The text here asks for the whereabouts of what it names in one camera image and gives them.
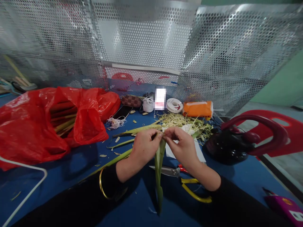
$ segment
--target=silver metal panel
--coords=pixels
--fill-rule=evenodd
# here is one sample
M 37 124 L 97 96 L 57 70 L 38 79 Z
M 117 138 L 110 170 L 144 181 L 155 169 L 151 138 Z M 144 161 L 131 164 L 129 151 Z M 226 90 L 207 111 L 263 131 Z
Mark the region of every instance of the silver metal panel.
M 92 1 L 103 60 L 181 69 L 197 5 Z
M 302 37 L 301 5 L 199 7 L 180 81 L 191 95 L 180 96 L 233 116 L 302 49 Z
M 1 77 L 16 76 L 6 54 L 39 87 L 142 97 L 165 86 L 167 97 L 212 100 L 220 116 L 233 116 L 302 47 L 299 4 L 0 2 Z

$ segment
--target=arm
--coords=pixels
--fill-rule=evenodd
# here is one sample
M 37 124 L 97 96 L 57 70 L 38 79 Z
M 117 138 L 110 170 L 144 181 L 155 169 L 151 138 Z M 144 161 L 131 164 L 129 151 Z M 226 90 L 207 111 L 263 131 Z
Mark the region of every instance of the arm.
M 154 157 L 162 138 L 158 133 L 152 140 L 156 133 L 158 131 L 154 129 L 138 133 L 129 158 L 103 170 L 102 188 L 108 198 L 121 192 L 123 183 Z M 104 197 L 99 176 L 100 172 L 59 193 L 13 226 L 96 226 L 118 204 L 114 199 Z
M 209 191 L 212 204 L 223 222 L 227 220 L 237 226 L 257 226 L 260 223 L 266 223 L 267 226 L 290 225 L 216 171 L 201 163 L 196 154 L 193 138 L 182 129 L 168 128 L 164 140 L 178 161 Z M 176 144 L 173 140 L 179 140 L 179 143 Z

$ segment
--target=orange box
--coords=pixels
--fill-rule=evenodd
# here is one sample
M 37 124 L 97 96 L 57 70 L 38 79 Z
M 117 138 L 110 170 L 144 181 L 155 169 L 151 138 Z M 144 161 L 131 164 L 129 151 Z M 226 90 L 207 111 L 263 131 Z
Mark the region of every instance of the orange box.
M 212 101 L 185 102 L 182 110 L 183 116 L 211 118 L 214 112 Z

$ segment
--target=red handle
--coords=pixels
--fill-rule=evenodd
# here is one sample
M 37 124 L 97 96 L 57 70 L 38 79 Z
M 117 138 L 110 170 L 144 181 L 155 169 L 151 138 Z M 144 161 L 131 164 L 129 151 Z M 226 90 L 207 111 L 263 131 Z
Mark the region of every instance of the red handle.
M 221 125 L 221 130 L 227 129 L 233 126 L 234 124 L 236 124 L 236 122 L 241 120 L 254 120 L 259 123 L 262 123 L 263 125 L 267 126 L 270 130 L 272 130 L 273 133 L 273 138 L 270 142 L 255 148 L 251 152 L 248 152 L 248 154 L 255 156 L 263 155 L 286 144 L 288 138 L 287 131 L 278 123 L 258 115 L 241 114 L 239 116 L 236 116 L 230 121 L 223 123 Z
M 187 172 L 187 170 L 182 166 L 182 164 L 179 164 L 178 167 L 180 168 L 180 172 L 189 173 L 189 172 Z

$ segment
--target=gold bangle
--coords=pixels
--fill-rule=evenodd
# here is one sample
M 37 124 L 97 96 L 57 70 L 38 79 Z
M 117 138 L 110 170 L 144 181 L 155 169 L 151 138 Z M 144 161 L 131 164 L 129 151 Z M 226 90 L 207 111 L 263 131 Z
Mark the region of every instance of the gold bangle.
M 99 185 L 100 185 L 100 190 L 103 193 L 104 197 L 108 200 L 111 200 L 112 198 L 107 197 L 106 194 L 104 193 L 103 188 L 102 188 L 102 183 L 101 183 L 101 174 L 105 168 L 106 168 L 106 166 L 103 169 L 101 169 L 100 176 L 99 176 Z

